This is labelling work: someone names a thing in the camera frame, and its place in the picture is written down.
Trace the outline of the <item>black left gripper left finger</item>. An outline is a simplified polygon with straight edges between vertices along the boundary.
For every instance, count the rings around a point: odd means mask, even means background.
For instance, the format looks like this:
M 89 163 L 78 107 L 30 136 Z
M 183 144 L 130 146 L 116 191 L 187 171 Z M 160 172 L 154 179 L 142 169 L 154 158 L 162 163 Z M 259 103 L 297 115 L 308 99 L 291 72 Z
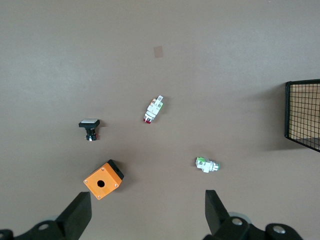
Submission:
M 92 218 L 91 195 L 80 192 L 55 219 L 36 224 L 16 240 L 78 240 Z

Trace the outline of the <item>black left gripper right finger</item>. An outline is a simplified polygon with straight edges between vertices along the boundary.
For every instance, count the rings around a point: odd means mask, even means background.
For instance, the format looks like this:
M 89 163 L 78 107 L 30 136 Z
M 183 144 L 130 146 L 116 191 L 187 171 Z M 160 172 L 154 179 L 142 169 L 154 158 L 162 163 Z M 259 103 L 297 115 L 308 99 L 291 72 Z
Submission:
M 247 240 L 250 226 L 239 216 L 230 216 L 215 190 L 205 191 L 205 218 L 210 230 L 204 240 Z

